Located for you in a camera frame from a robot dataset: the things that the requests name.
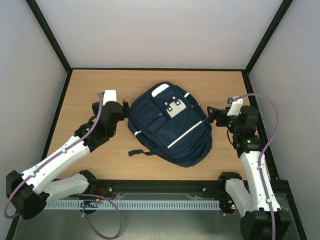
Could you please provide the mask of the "navy blue backpack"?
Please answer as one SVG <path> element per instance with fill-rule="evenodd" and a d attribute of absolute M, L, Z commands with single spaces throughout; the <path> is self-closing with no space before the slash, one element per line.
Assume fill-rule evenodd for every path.
<path fill-rule="evenodd" d="M 157 83 L 130 106 L 127 126 L 148 150 L 133 155 L 159 156 L 180 167 L 201 162 L 213 145 L 212 126 L 197 100 L 171 82 Z"/>

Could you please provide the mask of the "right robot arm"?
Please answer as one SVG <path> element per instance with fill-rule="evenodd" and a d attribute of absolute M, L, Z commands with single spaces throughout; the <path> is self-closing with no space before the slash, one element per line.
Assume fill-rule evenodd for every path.
<path fill-rule="evenodd" d="M 291 217 L 281 209 L 267 173 L 262 141 L 256 135 L 259 111 L 236 102 L 226 109 L 207 107 L 210 122 L 226 127 L 232 146 L 242 163 L 248 186 L 233 172 L 222 174 L 218 191 L 232 198 L 241 217 L 240 232 L 245 240 L 282 240 Z"/>

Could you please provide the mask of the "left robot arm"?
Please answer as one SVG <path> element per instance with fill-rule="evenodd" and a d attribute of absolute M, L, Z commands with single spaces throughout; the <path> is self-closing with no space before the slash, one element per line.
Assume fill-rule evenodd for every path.
<path fill-rule="evenodd" d="M 115 135 L 117 123 L 128 117 L 129 104 L 100 98 L 93 103 L 92 110 L 93 116 L 89 121 L 82 124 L 58 150 L 23 172 L 13 170 L 6 176 L 6 205 L 13 205 L 16 213 L 9 215 L 6 206 L 3 210 L 5 218 L 22 217 L 29 220 L 47 204 L 65 197 L 94 197 L 98 179 L 89 170 L 56 180 L 64 170 Z"/>

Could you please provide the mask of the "black aluminium frame rail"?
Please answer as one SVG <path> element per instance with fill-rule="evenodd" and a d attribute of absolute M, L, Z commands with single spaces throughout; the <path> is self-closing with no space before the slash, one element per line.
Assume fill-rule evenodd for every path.
<path fill-rule="evenodd" d="M 115 198 L 124 193 L 188 194 L 202 198 L 229 199 L 221 180 L 98 180 L 86 194 L 97 193 L 107 198 Z"/>

